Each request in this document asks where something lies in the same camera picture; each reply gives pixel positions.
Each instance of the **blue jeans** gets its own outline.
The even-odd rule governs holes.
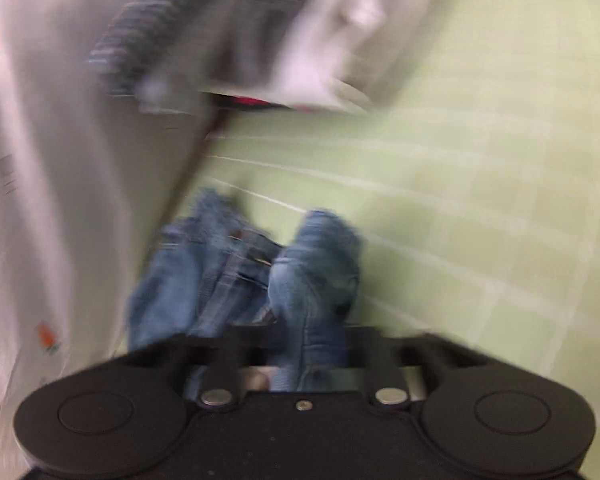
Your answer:
[[[360,239],[328,211],[307,213],[269,275],[269,306],[285,321],[287,352],[275,391],[331,391],[346,385],[344,321],[358,293]]]
[[[273,314],[287,352],[272,389],[339,389],[331,373],[345,363],[344,320],[358,291],[360,240],[330,212],[308,213],[288,247],[250,227],[214,190],[201,192],[191,217],[166,226],[163,243],[128,311],[128,348],[175,333],[220,335],[231,324]],[[195,384],[187,387],[187,396]]]

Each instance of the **silver rivet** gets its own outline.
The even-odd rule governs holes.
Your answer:
[[[310,400],[298,400],[296,402],[296,410],[299,412],[308,412],[314,407],[314,404]]]
[[[376,391],[376,399],[381,404],[386,406],[393,406],[394,404],[401,404],[407,400],[407,392],[400,388],[382,388]]]
[[[200,396],[207,406],[224,406],[232,401],[234,396],[228,390],[209,390]]]

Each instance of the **black plastic mount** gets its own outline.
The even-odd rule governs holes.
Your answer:
[[[31,478],[579,478],[595,422],[573,390],[438,336],[350,327],[357,391],[245,392],[240,370],[273,362],[281,333],[177,335],[40,388],[14,418]]]

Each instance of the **striped fabric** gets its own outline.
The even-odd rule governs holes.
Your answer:
[[[183,24],[208,0],[129,0],[91,53],[105,91],[133,95],[136,83],[165,53]]]
[[[600,480],[600,0],[450,0],[389,109],[242,114],[209,183],[280,243],[309,208],[356,225],[363,322],[581,392]]]

